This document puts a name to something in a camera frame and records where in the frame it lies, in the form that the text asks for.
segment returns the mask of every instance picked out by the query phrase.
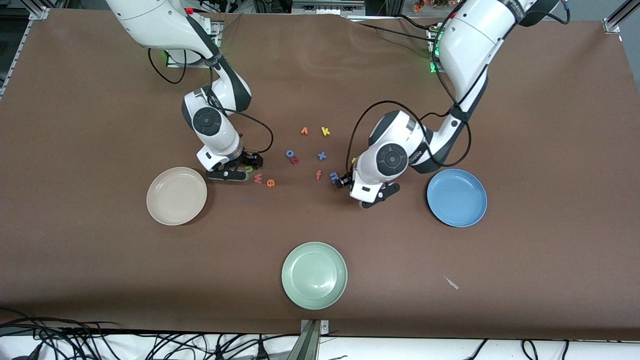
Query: black cable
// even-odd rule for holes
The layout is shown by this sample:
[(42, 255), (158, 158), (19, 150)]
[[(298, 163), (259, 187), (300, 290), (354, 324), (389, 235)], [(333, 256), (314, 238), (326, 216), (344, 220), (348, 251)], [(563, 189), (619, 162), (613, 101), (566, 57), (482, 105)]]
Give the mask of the black cable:
[(242, 335), (238, 334), (238, 335), (234, 336), (233, 338), (231, 338), (230, 340), (228, 340), (227, 342), (225, 342), (225, 343), (222, 345), (222, 351), (223, 351), (223, 352), (226, 352), (226, 351), (227, 351), (227, 349), (229, 348), (229, 346), (231, 346), (231, 344), (233, 344), (233, 342), (234, 342), (235, 340), (238, 340), (241, 336), (242, 336)]
[(239, 349), (239, 348), (241, 348), (241, 347), (244, 347), (244, 348), (242, 348), (240, 351), (238, 351), (238, 352), (236, 352), (235, 354), (233, 354), (233, 355), (231, 355), (230, 357), (228, 357), (228, 358), (227, 358), (227, 360), (231, 360), (231, 359), (233, 359), (236, 355), (240, 354), (241, 352), (245, 351), (246, 349), (248, 349), (248, 348), (250, 348), (250, 347), (252, 347), (252, 346), (257, 345), (257, 344), (258, 344), (258, 343), (260, 343), (260, 342), (265, 342), (265, 341), (272, 340), (272, 339), (277, 339), (277, 338), (283, 338), (283, 337), (285, 337), (285, 336), (299, 336), (299, 335), (300, 335), (300, 334), (282, 334), (282, 335), (274, 335), (274, 336), (270, 336), (270, 337), (268, 337), (268, 338), (264, 338), (264, 339), (262, 339), (262, 340), (259, 340), (259, 339), (251, 339), (251, 340), (245, 341), (244, 343), (242, 343), (242, 344), (240, 344), (240, 345), (238, 345), (238, 346), (236, 346), (236, 347), (230, 348), (230, 349), (228, 349), (228, 350), (226, 351), (226, 352), (231, 352), (231, 351), (237, 350), (237, 349)]
[[(25, 313), (22, 313), (22, 312), (17, 311), (17, 310), (9, 309), (7, 307), (0, 307), (0, 310), (6, 311), (6, 312), (10, 312), (10, 313), (14, 313), (14, 314), (22, 316), (22, 318), (18, 319), (17, 322), (16, 322), (16, 320), (12, 320), (12, 321), (0, 324), (0, 328), (18, 327), (18, 328), (33, 329), (34, 340), (41, 340), (42, 343), (44, 343), (48, 347), (52, 348), (54, 350), (54, 356), (55, 356), (56, 360), (58, 360), (58, 354), (62, 355), (64, 358), (67, 358), (67, 356), (60, 349), (58, 349), (55, 346), (55, 344), (53, 343), (53, 338), (49, 334), (50, 332), (53, 333), (54, 335), (57, 335), (62, 340), (66, 341), (73, 348), (74, 355), (76, 357), (82, 357), (83, 359), (87, 358), (87, 356), (84, 354), (82, 348), (78, 348), (77, 345), (75, 343), (73, 343), (73, 341), (68, 336), (65, 336), (62, 332), (54, 331), (51, 328), (48, 328), (40, 320), (40, 318), (31, 317), (31, 316), (29, 316), (29, 315), (27, 315)], [(55, 319), (55, 320), (59, 321), (59, 322), (65, 322), (64, 319)], [(31, 324), (20, 323), (20, 322), (25, 322), (25, 321), (31, 322)], [(38, 333), (38, 337), (36, 337), (35, 330), (39, 330), (40, 331)]]
[[(92, 324), (92, 325), (95, 325), (95, 324), (100, 323), (100, 322), (87, 322), (87, 323), (83, 323), (83, 322), (78, 322), (78, 321), (70, 320), (70, 319), (51, 318), (51, 317), (44, 317), (44, 316), (36, 316), (36, 317), (34, 317), (34, 316), (30, 316), (29, 318), (24, 318), (24, 317), (23, 317), (23, 318), (19, 318), (19, 319), (16, 319), (16, 320), (11, 320), (11, 321), (9, 321), (9, 322), (4, 323), (3, 325), (14, 324), (14, 323), (20, 323), (20, 322), (24, 322), (24, 321), (30, 321), (30, 322), (33, 322), (33, 323), (40, 322), (40, 323), (42, 323), (42, 324), (44, 324), (44, 322), (47, 322), (47, 321), (48, 321), (48, 322), (69, 323), (69, 324), (72, 324), (72, 325), (80, 326), (80, 328), (82, 328), (82, 329), (87, 333), (87, 335), (89, 335), (89, 336), (91, 336), (91, 332), (89, 332), (89, 327), (87, 326), (87, 324), (88, 324), (88, 323), (90, 323), (90, 324)], [(89, 346), (87, 339), (85, 339), (84, 337), (82, 337), (82, 336), (78, 336), (77, 338), (79, 338), (80, 340), (83, 340), (83, 341), (84, 341), (84, 344), (85, 344), (85, 345), (86, 345), (86, 347), (89, 349), (89, 352), (91, 353), (91, 355), (92, 355), (93, 357), (97, 358), (98, 360), (102, 360), (102, 358), (100, 357), (100, 354), (97, 354), (96, 352), (94, 352), (94, 351), (93, 351), (93, 348), (97, 349), (97, 345), (96, 345), (96, 343), (95, 343), (95, 340), (93, 340), (93, 338), (92, 338), (92, 337), (91, 337), (91, 339), (92, 339), (91, 341), (92, 341), (92, 343), (93, 343), (93, 348), (91, 348), (91, 346)], [(78, 339), (76, 339), (76, 341), (77, 341), (77, 346), (78, 346), (79, 348), (82, 348), (82, 346), (83, 346), (83, 345), (82, 345), (82, 344), (80, 344), (80, 342), (78, 341)]]
[(369, 112), (369, 110), (375, 108), (378, 105), (382, 105), (382, 104), (394, 104), (394, 105), (398, 105), (401, 108), (405, 109), (409, 114), (413, 115), (414, 119), (418, 118), (418, 115), (416, 115), (411, 109), (407, 108), (405, 105), (401, 104), (400, 102), (397, 101), (393, 101), (393, 100), (382, 100), (382, 101), (378, 101), (375, 104), (371, 105), (370, 107), (368, 107), (360, 116), (360, 118), (358, 119), (358, 121), (356, 122), (355, 126), (353, 126), (353, 131), (351, 132), (351, 138), (349, 138), (349, 147), (347, 148), (347, 158), (344, 160), (344, 171), (346, 172), (347, 178), (349, 179), (349, 182), (352, 183), (353, 180), (351, 178), (351, 175), (349, 174), (349, 161), (350, 161), (350, 157), (351, 157), (351, 145), (353, 144), (353, 137), (356, 134), (356, 130), (358, 129), (358, 125), (360, 125), (360, 122), (362, 121), (362, 119), (365, 117), (365, 115), (367, 115), (367, 113)]
[(404, 37), (417, 38), (417, 39), (425, 40), (425, 41), (428, 41), (428, 42), (434, 42), (435, 41), (434, 39), (430, 39), (430, 38), (426, 38), (426, 37), (419, 37), (419, 36), (413, 35), (413, 34), (402, 33), (400, 31), (396, 31), (396, 30), (385, 29), (385, 28), (381, 28), (379, 26), (373, 26), (373, 25), (369, 25), (369, 24), (362, 24), (361, 22), (359, 22), (359, 24), (362, 25), (362, 26), (366, 26), (368, 28), (378, 29), (378, 30), (387, 31), (387, 32), (393, 33), (393, 34), (402, 35)]
[(193, 353), (193, 359), (195, 360), (195, 359), (196, 359), (196, 351), (195, 351), (195, 350), (193, 350), (193, 348), (191, 348), (191, 347), (187, 347), (186, 345), (187, 345), (187, 343), (189, 343), (190, 341), (193, 341), (193, 340), (195, 340), (195, 339), (197, 339), (197, 338), (199, 338), (199, 337), (201, 337), (201, 336), (204, 336), (204, 334), (198, 334), (198, 335), (196, 335), (196, 336), (192, 337), (191, 339), (188, 339), (188, 340), (186, 340), (185, 342), (181, 343), (178, 347), (176, 347), (175, 349), (173, 349), (171, 352), (167, 353), (167, 354), (164, 356), (164, 358), (163, 358), (163, 359), (164, 359), (164, 360), (168, 360), (172, 355), (177, 354), (177, 353), (178, 353), (178, 352), (180, 352), (180, 351), (190, 350), (190, 351), (192, 351), (192, 353)]
[[(176, 340), (177, 338), (181, 337), (182, 335), (175, 335), (173, 337), (173, 340)], [(169, 344), (169, 341), (163, 343), (165, 341), (165, 338), (162, 338), (160, 336), (158, 336), (158, 338), (162, 339), (162, 341), (160, 341), (160, 343), (158, 343), (157, 345), (154, 344), (154, 346), (151, 348), (151, 351), (149, 351), (149, 353), (147, 354), (145, 360), (153, 360), (154, 356), (165, 346), (167, 346)]]
[(569, 350), (569, 340), (564, 341), (564, 350), (562, 350), (562, 357), (560, 357), (561, 360), (564, 360), (564, 357), (566, 357), (567, 350)]
[(529, 15), (529, 14), (532, 14), (532, 13), (537, 13), (537, 14), (540, 14), (540, 15), (548, 16), (551, 19), (554, 19), (555, 21), (558, 21), (562, 25), (567, 25), (571, 21), (571, 12), (569, 11), (569, 9), (565, 9), (565, 11), (566, 11), (566, 20), (560, 19), (559, 17), (555, 16), (554, 14), (547, 13), (547, 12), (532, 11), (532, 12), (526, 12), (525, 15)]
[(40, 356), (40, 350), (42, 349), (42, 344), (44, 344), (44, 341), (39, 343), (38, 346), (33, 349), (29, 356), (27, 356), (26, 360), (38, 360), (38, 357)]
[(474, 359), (478, 356), (478, 354), (480, 354), (480, 350), (482, 350), (482, 347), (484, 346), (484, 344), (486, 344), (486, 342), (487, 342), (488, 340), (489, 340), (489, 339), (484, 339), (484, 340), (480, 343), (480, 345), (478, 345), (478, 347), (476, 348), (476, 351), (474, 352), (474, 354), (473, 354), (473, 355), (471, 355), (470, 357), (468, 357), (468, 358), (467, 358), (467, 360), (474, 360)]
[(426, 114), (424, 114), (424, 116), (422, 116), (421, 118), (419, 118), (419, 119), (418, 119), (418, 121), (423, 121), (427, 116), (431, 116), (431, 115), (436, 115), (437, 117), (445, 117), (445, 116), (447, 116), (448, 114), (449, 114), (449, 112), (448, 112), (448, 111), (447, 111), (446, 113), (444, 113), (444, 114), (438, 114), (438, 113), (433, 113), (433, 112), (431, 112), (431, 113), (426, 113)]
[(98, 336), (100, 338), (102, 338), (102, 342), (107, 346), (107, 348), (109, 349), (109, 351), (111, 352), (111, 354), (113, 355), (113, 357), (116, 358), (116, 360), (121, 360), (118, 355), (115, 353), (115, 351), (113, 351), (113, 349), (111, 348), (111, 345), (109, 345), (109, 342), (107, 342), (106, 336), (102, 334), (102, 328), (100, 328), (100, 324), (97, 323), (95, 324), (97, 330), (98, 330)]
[(255, 122), (257, 122), (258, 124), (264, 126), (265, 129), (267, 129), (267, 131), (269, 131), (269, 134), (271, 135), (271, 140), (269, 141), (269, 146), (267, 146), (264, 150), (260, 150), (260, 151), (253, 151), (254, 154), (262, 154), (263, 152), (267, 152), (269, 151), (269, 149), (271, 148), (271, 146), (273, 145), (273, 131), (271, 130), (271, 128), (269, 126), (267, 126), (267, 124), (263, 123), (262, 121), (256, 119), (255, 117), (251, 116), (251, 115), (247, 115), (241, 111), (236, 111), (236, 110), (231, 110), (231, 109), (225, 109), (225, 108), (218, 108), (218, 110), (222, 110), (222, 111), (230, 111), (232, 113), (238, 114), (238, 115), (242, 115), (250, 120), (253, 120)]
[[(460, 122), (462, 123), (462, 126), (465, 126), (467, 128), (467, 134), (468, 134), (467, 148), (465, 149), (465, 153), (462, 154), (462, 156), (460, 156), (460, 159), (450, 164), (441, 163), (440, 161), (436, 160), (436, 158), (433, 156), (433, 153), (431, 152), (431, 146), (427, 143), (427, 153), (429, 154), (431, 161), (433, 161), (433, 163), (435, 163), (439, 167), (454, 167), (457, 164), (461, 163), (467, 157), (467, 155), (469, 155), (469, 151), (471, 151), (471, 127), (469, 127), (469, 123), (467, 121), (460, 120)], [(422, 129), (424, 138), (427, 139), (427, 131), (424, 129), (424, 126), (420, 126), (420, 128)]]
[(256, 119), (255, 117), (251, 116), (251, 115), (247, 115), (241, 111), (236, 111), (236, 110), (231, 110), (231, 109), (226, 109), (226, 108), (219, 108), (217, 106), (215, 106), (214, 104), (211, 104), (211, 98), (213, 97), (213, 70), (211, 69), (211, 67), (209, 67), (209, 90), (208, 90), (208, 94), (207, 94), (207, 104), (209, 104), (209, 106), (211, 106), (214, 109), (218, 109), (224, 112), (232, 112), (238, 115), (242, 115), (246, 118), (248, 118), (249, 120), (252, 120), (260, 125), (262, 125), (265, 129), (267, 129), (267, 131), (269, 131), (269, 135), (271, 135), (271, 140), (269, 141), (269, 146), (266, 147), (266, 149), (261, 150), (261, 151), (255, 151), (253, 152), (254, 154), (262, 154), (264, 152), (269, 151), (269, 149), (271, 148), (271, 146), (273, 145), (273, 131), (271, 130), (271, 128), (269, 126), (267, 126), (267, 124), (263, 123), (262, 121)]
[(407, 20), (411, 25), (415, 26), (416, 28), (423, 29), (423, 30), (428, 30), (431, 26), (438, 25), (437, 22), (435, 24), (426, 25), (426, 26), (425, 25), (420, 25), (417, 22), (413, 21), (413, 19), (411, 19), (409, 16), (403, 15), (401, 13), (397, 13), (397, 14), (391, 15), (391, 16), (393, 16), (393, 17), (401, 17), (404, 20)]
[(264, 348), (262, 334), (259, 335), (258, 340), (260, 340), (260, 342), (258, 343), (258, 354), (255, 356), (256, 360), (264, 360), (264, 359), (271, 360), (271, 358), (269, 357), (269, 353)]
[[(529, 355), (529, 353), (527, 352), (527, 349), (524, 348), (524, 345), (526, 343), (531, 344), (531, 348), (533, 349), (533, 357), (531, 357)], [(522, 352), (524, 353), (524, 356), (526, 356), (529, 360), (538, 360), (538, 351), (536, 350), (536, 346), (533, 345), (533, 341), (531, 341), (531, 340), (522, 340), (520, 342), (520, 348), (522, 349)]]
[(187, 72), (187, 51), (183, 50), (184, 52), (184, 66), (182, 67), (182, 75), (180, 75), (180, 79), (178, 79), (178, 81), (172, 81), (166, 78), (166, 76), (162, 75), (162, 73), (160, 72), (160, 70), (158, 70), (158, 68), (156, 67), (156, 65), (154, 64), (154, 61), (151, 59), (151, 48), (147, 49), (147, 56), (149, 57), (149, 63), (151, 64), (151, 66), (154, 68), (154, 70), (156, 71), (156, 73), (158, 75), (160, 75), (161, 78), (163, 78), (167, 83), (170, 84), (179, 84), (182, 79), (184, 79), (184, 74)]

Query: brown tablecloth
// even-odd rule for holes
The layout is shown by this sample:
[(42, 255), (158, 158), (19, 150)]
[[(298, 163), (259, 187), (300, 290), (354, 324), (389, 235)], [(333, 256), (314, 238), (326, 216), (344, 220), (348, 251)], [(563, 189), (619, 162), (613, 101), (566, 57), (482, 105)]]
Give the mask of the brown tablecloth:
[[(400, 22), (377, 24), (420, 34)], [(488, 211), (464, 229), (429, 212), (431, 175), (407, 170), (368, 210), (328, 179), (368, 105), (450, 106), (424, 42), (333, 15), (242, 15), (223, 39), (253, 92), (247, 113), (275, 133), (261, 173), (277, 185), (209, 184), (198, 218), (168, 227), (147, 212), (147, 188), (168, 168), (201, 169), (180, 103), (208, 71), (165, 83), (111, 12), (53, 10), (34, 24), (0, 101), (0, 304), (144, 329), (296, 332), (321, 318), (370, 336), (640, 336), (640, 97), (599, 22), (518, 27), (495, 57), (459, 166), (484, 184)], [(363, 121), (354, 156), (394, 109)], [(231, 121), (247, 147), (268, 143)], [(295, 306), (280, 282), (306, 241), (348, 265), (344, 295), (321, 311)]]

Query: metal frame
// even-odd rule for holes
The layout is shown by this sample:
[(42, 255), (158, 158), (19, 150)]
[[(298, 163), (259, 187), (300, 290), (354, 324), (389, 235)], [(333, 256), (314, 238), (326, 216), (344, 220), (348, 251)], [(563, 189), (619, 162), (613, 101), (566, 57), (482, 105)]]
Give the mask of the metal frame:
[(322, 332), (322, 320), (303, 320), (303, 330), (293, 349), (289, 352), (287, 360), (315, 360), (317, 359), (320, 335)]
[(68, 0), (20, 0), (20, 2), (31, 14), (29, 20), (44, 20), (50, 8), (64, 8)]
[(273, 13), (271, 9), (272, 0), (253, 0), (255, 12), (257, 13)]
[(640, 0), (625, 0), (619, 8), (616, 9), (606, 19), (602, 20), (604, 31), (607, 34), (615, 34), (620, 32), (619, 25), (626, 20), (629, 15), (633, 14), (640, 7)]
[(31, 30), (33, 21), (34, 20), (29, 20), (29, 24), (27, 25), (27, 28), (24, 30), (22, 39), (20, 39), (20, 45), (18, 45), (18, 50), (15, 52), (15, 55), (13, 56), (13, 61), (11, 61), (11, 67), (9, 68), (9, 71), (6, 73), (6, 79), (4, 79), (4, 83), (2, 84), (2, 89), (0, 89), (0, 100), (2, 100), (2, 96), (4, 95), (4, 92), (6, 91), (6, 87), (9, 84), (9, 79), (13, 74), (13, 68), (15, 68), (15, 64), (18, 62), (18, 56), (20, 56), (20, 53), (22, 52), (22, 46), (24, 46), (24, 42), (27, 40), (27, 35), (29, 35), (29, 31)]

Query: blue plate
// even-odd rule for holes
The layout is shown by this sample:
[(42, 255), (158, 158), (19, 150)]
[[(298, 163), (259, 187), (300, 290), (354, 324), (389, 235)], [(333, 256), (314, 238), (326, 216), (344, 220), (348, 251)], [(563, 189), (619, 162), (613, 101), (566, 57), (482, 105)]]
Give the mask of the blue plate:
[(443, 223), (466, 227), (480, 221), (486, 211), (486, 192), (475, 176), (452, 168), (434, 176), (427, 186), (427, 203)]

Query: cable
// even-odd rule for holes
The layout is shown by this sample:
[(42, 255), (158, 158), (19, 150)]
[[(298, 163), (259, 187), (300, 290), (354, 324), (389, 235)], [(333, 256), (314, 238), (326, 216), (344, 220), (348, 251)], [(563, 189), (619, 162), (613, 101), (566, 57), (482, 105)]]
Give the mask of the cable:
[[(28, 330), (22, 330), (20, 332), (33, 331), (34, 340), (40, 340), (41, 344), (47, 345), (48, 347), (52, 348), (54, 350), (54, 356), (56, 359), (59, 359), (59, 356), (61, 356), (63, 359), (101, 360), (102, 357), (100, 356), (100, 353), (98, 351), (95, 338), (91, 333), (92, 330), (93, 331), (98, 330), (106, 346), (110, 349), (110, 351), (112, 351), (112, 354), (115, 356), (115, 358), (119, 359), (119, 357), (113, 352), (113, 349), (110, 347), (109, 343), (107, 343), (107, 341), (104, 339), (104, 336), (100, 332), (99, 324), (105, 323), (105, 322), (78, 322), (75, 320), (61, 319), (61, 318), (42, 317), (42, 316), (34, 317), (34, 316), (28, 316), (27, 314), (21, 313), (20, 311), (8, 309), (6, 307), (0, 307), (0, 310), (22, 316), (22, 318), (10, 320), (0, 324), (0, 328), (11, 327), (11, 328), (18, 328), (18, 329), (28, 329)], [(75, 325), (78, 327), (73, 329), (68, 329), (68, 328), (53, 329), (51, 327), (46, 326), (45, 322), (65, 323), (65, 324)], [(72, 357), (68, 357), (66, 354), (64, 354), (56, 346), (54, 341), (64, 341), (68, 343), (73, 350)]]
[(269, 357), (269, 353), (264, 348), (264, 341), (262, 340), (262, 334), (260, 334), (260, 337), (258, 338), (258, 340), (260, 340), (260, 342), (258, 343), (258, 354), (256, 354), (255, 356), (256, 360), (265, 360), (265, 359), (271, 360), (271, 358)]
[[(422, 123), (422, 120), (424, 120), (426, 117), (430, 116), (430, 115), (436, 115), (437, 117), (446, 117), (449, 112), (444, 113), (444, 114), (438, 114), (438, 113), (427, 113), (425, 114), (423, 117), (418, 118), (418, 116), (411, 110), (409, 109), (407, 106), (405, 106), (404, 104), (401, 104), (400, 102), (397, 101), (393, 101), (393, 100), (382, 100), (382, 101), (378, 101), (375, 104), (371, 105), (370, 107), (368, 107), (360, 116), (360, 118), (358, 119), (358, 121), (356, 122), (355, 126), (353, 127), (353, 131), (351, 132), (351, 138), (349, 138), (349, 147), (347, 148), (347, 157), (344, 160), (344, 171), (347, 175), (347, 178), (349, 179), (349, 182), (353, 182), (353, 179), (351, 178), (351, 175), (349, 174), (349, 159), (351, 157), (351, 146), (353, 144), (353, 137), (355, 136), (356, 130), (358, 129), (358, 125), (360, 125), (360, 121), (362, 121), (362, 119), (365, 117), (365, 115), (367, 115), (367, 113), (369, 112), (369, 110), (375, 108), (378, 105), (381, 104), (395, 104), (400, 106), (402, 109), (406, 110), (411, 116), (413, 116), (414, 119), (417, 119), (418, 123), (420, 124), (420, 129), (422, 130), (422, 134), (424, 135), (425, 141), (426, 139), (428, 139), (427, 136), (427, 131), (424, 129), (424, 124)], [(465, 149), (464, 154), (462, 154), (462, 156), (460, 156), (460, 158), (456, 161), (454, 161), (453, 163), (450, 164), (446, 164), (446, 163), (441, 163), (440, 161), (436, 160), (436, 158), (433, 156), (433, 153), (431, 152), (431, 146), (428, 142), (426, 142), (426, 150), (427, 153), (429, 154), (429, 158), (431, 159), (431, 161), (433, 161), (433, 163), (435, 163), (436, 165), (438, 165), (439, 167), (454, 167), (457, 164), (461, 163), (469, 154), (469, 152), (471, 151), (471, 128), (469, 127), (469, 123), (466, 121), (462, 121), (460, 120), (460, 122), (462, 122), (462, 126), (466, 126), (467, 127), (467, 134), (468, 134), (468, 142), (467, 142), (467, 148)]]
[(437, 22), (435, 24), (431, 24), (431, 25), (427, 25), (427, 26), (420, 25), (417, 22), (413, 21), (413, 19), (411, 19), (409, 16), (403, 15), (401, 13), (397, 13), (397, 14), (391, 15), (391, 16), (393, 16), (393, 17), (401, 17), (402, 19), (407, 20), (411, 25), (415, 26), (416, 28), (423, 29), (423, 30), (428, 30), (431, 26), (438, 25)]
[(560, 357), (561, 360), (564, 360), (564, 358), (566, 357), (567, 350), (569, 350), (569, 340), (564, 341), (564, 350), (562, 350), (562, 356)]
[(27, 356), (26, 360), (38, 360), (38, 357), (40, 356), (40, 349), (42, 349), (42, 344), (44, 344), (44, 341), (39, 343), (38, 346), (33, 349), (29, 356)]
[(422, 116), (421, 118), (419, 118), (419, 119), (418, 119), (418, 121), (423, 121), (423, 120), (424, 120), (424, 118), (426, 118), (427, 116), (431, 116), (431, 115), (436, 115), (437, 117), (445, 117), (445, 116), (447, 116), (448, 114), (449, 114), (449, 112), (448, 112), (448, 111), (447, 111), (446, 113), (444, 113), (444, 114), (438, 114), (438, 113), (433, 113), (433, 112), (431, 112), (431, 113), (426, 113), (426, 114), (424, 114), (424, 116)]
[(529, 14), (532, 14), (532, 13), (537, 13), (537, 14), (540, 14), (540, 15), (548, 16), (551, 19), (554, 19), (555, 21), (558, 21), (562, 25), (567, 25), (571, 21), (571, 11), (569, 11), (569, 2), (568, 1), (567, 2), (563, 1), (563, 6), (564, 6), (564, 10), (566, 11), (566, 20), (560, 19), (559, 17), (555, 16), (552, 13), (539, 12), (539, 11), (526, 12), (525, 15), (529, 15)]
[(162, 73), (160, 72), (160, 70), (158, 70), (158, 68), (156, 67), (156, 65), (154, 64), (154, 61), (151, 60), (151, 48), (149, 47), (147, 49), (147, 56), (149, 57), (149, 63), (151, 64), (151, 66), (154, 68), (154, 70), (156, 71), (156, 73), (158, 75), (160, 75), (161, 78), (163, 78), (167, 83), (171, 83), (171, 84), (179, 84), (182, 79), (184, 79), (184, 74), (187, 72), (187, 51), (183, 50), (184, 52), (184, 66), (182, 68), (182, 75), (180, 75), (180, 79), (178, 79), (178, 81), (172, 81), (166, 78), (166, 76), (162, 75)]
[(473, 354), (473, 355), (471, 355), (470, 357), (468, 357), (468, 358), (467, 358), (467, 360), (474, 360), (474, 359), (478, 356), (478, 354), (480, 354), (480, 350), (482, 350), (482, 347), (484, 346), (484, 344), (486, 344), (486, 342), (487, 342), (488, 340), (489, 340), (489, 339), (484, 339), (484, 340), (480, 343), (480, 345), (478, 345), (478, 347), (476, 348), (476, 351), (474, 352), (474, 354)]
[(401, 104), (400, 102), (397, 101), (393, 101), (393, 100), (382, 100), (382, 101), (378, 101), (375, 104), (371, 105), (370, 107), (368, 107), (360, 116), (360, 118), (358, 119), (358, 121), (356, 122), (355, 126), (353, 126), (353, 131), (351, 132), (351, 138), (349, 138), (349, 147), (347, 148), (347, 158), (344, 160), (344, 171), (346, 172), (347, 178), (349, 179), (349, 182), (353, 182), (353, 179), (351, 178), (351, 175), (349, 175), (349, 158), (351, 156), (351, 145), (353, 144), (353, 137), (356, 134), (356, 130), (358, 129), (358, 125), (360, 125), (360, 121), (362, 121), (362, 119), (365, 117), (365, 115), (369, 112), (369, 110), (375, 108), (378, 105), (382, 105), (382, 104), (394, 104), (394, 105), (398, 105), (401, 108), (405, 109), (409, 114), (413, 115), (414, 119), (418, 118), (418, 115), (416, 115), (411, 109), (407, 108), (405, 105)]
[(244, 347), (244, 348), (240, 349), (239, 351), (237, 351), (236, 353), (234, 353), (233, 355), (231, 355), (230, 357), (228, 357), (226, 360), (232, 360), (235, 356), (237, 356), (237, 355), (238, 355), (238, 354), (240, 354), (241, 352), (245, 351), (246, 349), (248, 349), (248, 348), (250, 348), (250, 347), (252, 347), (252, 346), (256, 345), (257, 343), (263, 343), (263, 342), (265, 342), (265, 341), (267, 341), (267, 340), (271, 340), (271, 339), (283, 338), (284, 336), (299, 336), (299, 335), (300, 335), (300, 334), (282, 334), (282, 335), (275, 335), (275, 336), (271, 336), (271, 337), (269, 337), (269, 338), (264, 338), (264, 339), (262, 339), (262, 340), (260, 340), (260, 339), (253, 339), (253, 340), (249, 340), (249, 341), (247, 341), (246, 343), (240, 344), (240, 345), (238, 345), (238, 346), (237, 346), (237, 347), (235, 347), (235, 348), (231, 348), (231, 349), (229, 349), (228, 351), (229, 351), (229, 352), (231, 352), (231, 351), (233, 351), (233, 350), (235, 350), (235, 349), (237, 349), (237, 348), (239, 348), (239, 347), (242, 347), (242, 346), (245, 346), (246, 344), (249, 344), (249, 342), (253, 342), (253, 341), (255, 341), (255, 343), (254, 343), (254, 344), (250, 344), (250, 345), (248, 345), (248, 346), (246, 346), (246, 347)]
[(167, 354), (164, 356), (164, 358), (163, 358), (163, 359), (164, 359), (164, 360), (168, 360), (172, 355), (177, 354), (177, 353), (178, 353), (178, 352), (180, 352), (180, 351), (190, 350), (190, 351), (193, 353), (193, 359), (195, 360), (195, 359), (196, 359), (196, 352), (195, 352), (195, 350), (193, 350), (193, 348), (191, 348), (191, 347), (186, 347), (186, 345), (187, 345), (187, 343), (188, 343), (188, 342), (193, 341), (193, 340), (195, 340), (195, 339), (197, 339), (197, 338), (199, 338), (199, 337), (201, 337), (201, 336), (204, 336), (204, 335), (203, 335), (203, 334), (198, 334), (198, 335), (196, 335), (196, 336), (192, 337), (191, 339), (186, 340), (185, 342), (183, 342), (182, 344), (180, 344), (180, 346), (176, 347), (173, 351), (171, 351), (171, 352), (167, 353)]
[(362, 25), (362, 26), (366, 26), (368, 28), (378, 29), (378, 30), (387, 31), (387, 32), (393, 33), (393, 34), (402, 35), (404, 37), (417, 38), (417, 39), (425, 40), (425, 41), (428, 41), (428, 42), (434, 42), (435, 41), (434, 39), (430, 39), (430, 38), (426, 38), (426, 37), (419, 37), (419, 36), (413, 35), (413, 34), (402, 33), (400, 31), (396, 31), (396, 30), (385, 29), (385, 28), (381, 28), (379, 26), (373, 26), (373, 25), (369, 25), (369, 24), (362, 24), (361, 22), (359, 22), (359, 24)]
[[(531, 344), (531, 348), (533, 349), (533, 357), (531, 357), (529, 355), (529, 353), (527, 352), (527, 349), (524, 348), (524, 345), (526, 343)], [(520, 348), (522, 349), (522, 352), (524, 353), (524, 356), (526, 356), (529, 360), (538, 360), (538, 351), (536, 350), (536, 346), (533, 345), (533, 341), (531, 341), (531, 340), (522, 340), (520, 342)]]
[(271, 140), (269, 141), (269, 146), (266, 147), (266, 149), (261, 150), (261, 151), (255, 151), (253, 152), (254, 154), (262, 154), (263, 152), (267, 152), (269, 151), (269, 149), (271, 148), (271, 146), (273, 145), (273, 131), (271, 130), (271, 128), (269, 126), (267, 126), (267, 124), (263, 123), (262, 121), (256, 119), (255, 117), (251, 116), (251, 115), (247, 115), (241, 111), (236, 111), (236, 110), (231, 110), (231, 109), (226, 109), (226, 108), (219, 108), (217, 106), (215, 106), (214, 104), (211, 104), (211, 98), (213, 97), (213, 70), (211, 69), (211, 67), (209, 67), (209, 89), (207, 91), (207, 104), (209, 104), (209, 106), (211, 106), (214, 109), (217, 110), (221, 110), (221, 111), (229, 111), (231, 113), (235, 113), (238, 115), (242, 115), (246, 118), (248, 118), (249, 120), (252, 120), (260, 125), (262, 125), (265, 129), (267, 129), (267, 131), (269, 131), (269, 135), (271, 135)]

